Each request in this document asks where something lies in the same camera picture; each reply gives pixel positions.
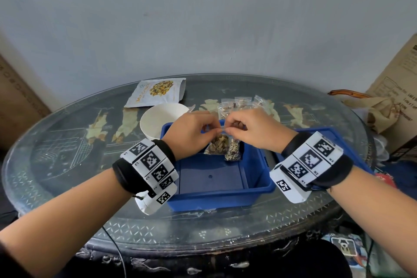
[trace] blue tray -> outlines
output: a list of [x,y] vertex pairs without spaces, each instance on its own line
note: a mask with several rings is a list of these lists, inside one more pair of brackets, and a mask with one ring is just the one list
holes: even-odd
[[[171,124],[162,127],[161,137]],[[262,150],[243,143],[242,160],[227,162],[224,155],[203,154],[204,149],[175,164],[180,178],[177,193],[168,201],[172,210],[252,205],[261,194],[275,190]]]
[[[311,133],[314,133],[316,131],[319,131],[321,134],[323,134],[326,138],[334,142],[335,144],[339,145],[343,149],[343,153],[349,156],[355,165],[359,168],[362,168],[364,171],[374,174],[373,170],[369,168],[368,165],[356,154],[356,152],[346,144],[346,142],[343,140],[343,138],[340,136],[337,131],[331,127],[322,127],[322,128],[313,128],[313,129],[297,129],[297,132],[301,131],[308,131]],[[278,157],[278,162],[282,162],[284,158],[279,153],[275,153]],[[318,186],[313,186],[312,190],[322,190]]]

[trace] red object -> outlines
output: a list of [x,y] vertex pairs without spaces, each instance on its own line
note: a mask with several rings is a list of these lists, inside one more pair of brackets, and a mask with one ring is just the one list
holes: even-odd
[[394,179],[393,179],[393,177],[391,177],[390,175],[387,175],[387,174],[381,174],[381,173],[379,173],[379,172],[377,172],[376,174],[375,174],[375,176],[377,176],[379,179],[381,179],[383,182],[385,182],[386,184],[388,184],[388,185],[390,185],[390,186],[392,186],[392,187],[394,187],[394,188],[397,188],[397,186],[395,185],[395,183],[394,183]]

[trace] hand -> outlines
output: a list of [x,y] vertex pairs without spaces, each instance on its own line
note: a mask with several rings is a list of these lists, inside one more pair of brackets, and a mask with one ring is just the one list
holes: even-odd
[[[211,130],[201,133],[207,125]],[[194,111],[180,116],[162,140],[171,148],[175,159],[180,160],[196,154],[221,132],[220,122],[209,111]]]
[[234,138],[261,149],[281,153],[285,146],[297,135],[262,108],[235,111],[229,114],[224,122],[225,131]]

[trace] black wristband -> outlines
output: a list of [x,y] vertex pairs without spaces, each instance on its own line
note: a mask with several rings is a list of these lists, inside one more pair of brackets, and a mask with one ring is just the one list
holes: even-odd
[[124,190],[133,194],[152,190],[142,176],[125,159],[119,158],[113,163],[112,167],[117,180]]
[[311,183],[324,189],[329,189],[345,180],[353,167],[353,160],[343,154],[325,173]]
[[295,137],[292,138],[291,142],[285,146],[284,150],[281,152],[283,158],[289,157],[292,153],[295,152],[312,134],[307,131],[299,132]]
[[167,156],[171,164],[174,165],[176,162],[176,159],[175,159],[174,153],[172,152],[168,144],[166,144],[165,141],[161,139],[154,139],[152,140],[152,142],[154,142],[155,145],[158,146],[159,149],[164,152],[164,154]]

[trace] gray wall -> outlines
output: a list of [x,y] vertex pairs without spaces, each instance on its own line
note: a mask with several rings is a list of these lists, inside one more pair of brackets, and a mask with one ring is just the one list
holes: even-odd
[[52,109],[194,72],[363,91],[416,19],[416,0],[0,0],[0,53]]

